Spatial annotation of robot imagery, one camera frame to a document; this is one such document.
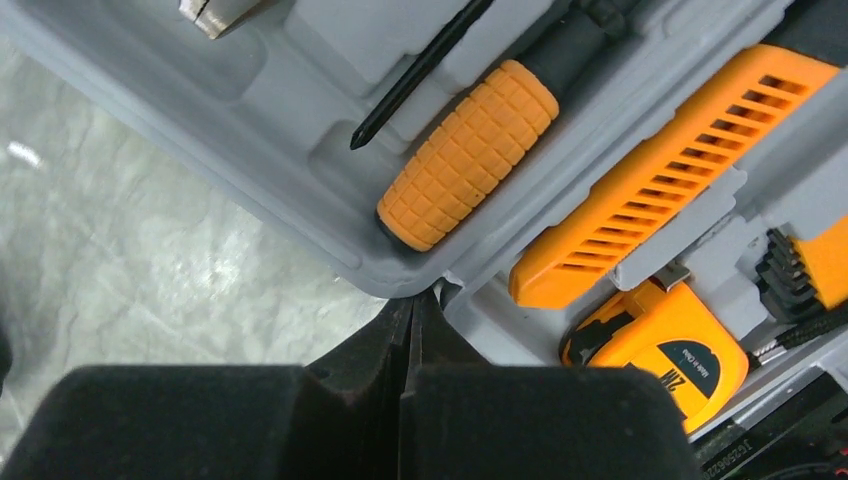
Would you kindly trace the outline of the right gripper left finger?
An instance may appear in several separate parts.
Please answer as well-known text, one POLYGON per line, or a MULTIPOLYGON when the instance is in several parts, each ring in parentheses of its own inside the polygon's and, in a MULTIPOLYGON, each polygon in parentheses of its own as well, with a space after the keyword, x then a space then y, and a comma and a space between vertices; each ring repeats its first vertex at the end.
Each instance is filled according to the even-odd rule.
POLYGON ((412 299, 307 365, 89 365, 52 387, 5 479, 390 479, 412 299))

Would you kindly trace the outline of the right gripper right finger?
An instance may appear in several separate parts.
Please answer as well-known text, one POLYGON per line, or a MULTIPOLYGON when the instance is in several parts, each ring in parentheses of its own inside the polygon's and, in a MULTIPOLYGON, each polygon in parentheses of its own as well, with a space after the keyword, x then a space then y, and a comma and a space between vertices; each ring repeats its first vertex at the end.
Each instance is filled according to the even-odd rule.
POLYGON ((405 385, 409 479, 696 479, 671 396, 634 368, 496 366, 417 296, 405 385))

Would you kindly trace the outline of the grey tool case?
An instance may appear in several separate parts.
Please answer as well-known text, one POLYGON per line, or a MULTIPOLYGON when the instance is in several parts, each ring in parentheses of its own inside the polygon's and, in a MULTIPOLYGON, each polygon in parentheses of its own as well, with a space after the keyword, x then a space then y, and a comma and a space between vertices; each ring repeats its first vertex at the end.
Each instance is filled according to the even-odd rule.
POLYGON ((847 76, 840 73, 582 298, 517 307, 506 274, 640 141, 669 122, 785 1, 644 1, 630 35, 596 60, 523 163, 438 247, 407 250, 375 207, 408 156, 484 74, 570 9, 497 1, 366 147, 366 112, 461 8, 458 1, 271 1, 216 40, 230 1, 5 1, 1 24, 27 54, 383 298, 446 284, 446 313, 490 360, 551 364, 566 326, 678 260, 738 338, 767 336, 755 290, 765 233, 802 238, 847 213, 847 76))

